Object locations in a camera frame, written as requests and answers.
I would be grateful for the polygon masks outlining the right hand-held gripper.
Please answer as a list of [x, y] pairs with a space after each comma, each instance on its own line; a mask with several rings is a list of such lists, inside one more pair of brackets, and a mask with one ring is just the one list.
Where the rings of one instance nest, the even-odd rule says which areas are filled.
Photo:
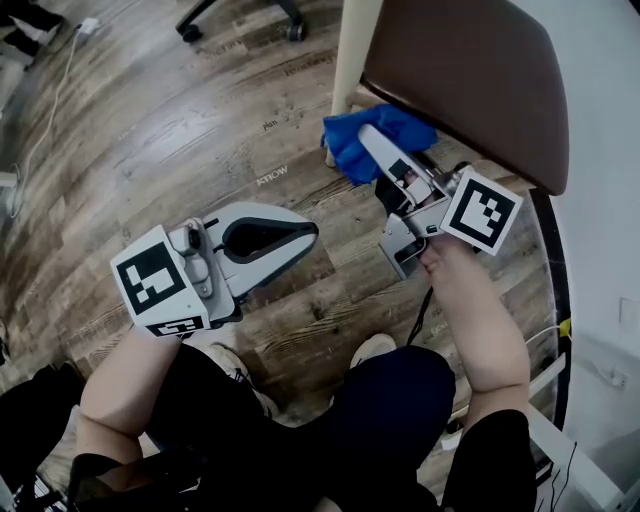
[[497, 254], [522, 204], [520, 196], [471, 166], [433, 177], [371, 124], [359, 129], [358, 139], [384, 174], [375, 186], [388, 216], [380, 247], [401, 278], [442, 234]]

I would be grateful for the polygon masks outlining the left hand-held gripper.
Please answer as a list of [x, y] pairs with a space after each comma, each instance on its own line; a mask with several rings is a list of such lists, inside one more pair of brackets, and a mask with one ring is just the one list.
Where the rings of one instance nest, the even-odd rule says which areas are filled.
[[190, 218], [170, 232], [161, 225], [154, 227], [111, 260], [136, 327], [157, 338], [187, 338], [241, 321], [243, 314], [234, 297], [286, 271], [311, 250], [319, 233], [313, 222], [299, 214], [255, 202], [231, 203], [218, 211], [218, 220], [222, 241], [298, 238], [249, 263], [223, 254], [222, 273], [201, 220]]

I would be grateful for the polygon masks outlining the person's right hand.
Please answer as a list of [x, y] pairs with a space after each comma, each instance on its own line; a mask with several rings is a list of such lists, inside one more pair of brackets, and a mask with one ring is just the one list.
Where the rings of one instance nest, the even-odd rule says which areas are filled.
[[419, 257], [419, 261], [428, 275], [434, 275], [446, 263], [450, 247], [450, 240], [445, 236], [433, 237], [428, 240], [426, 249]]

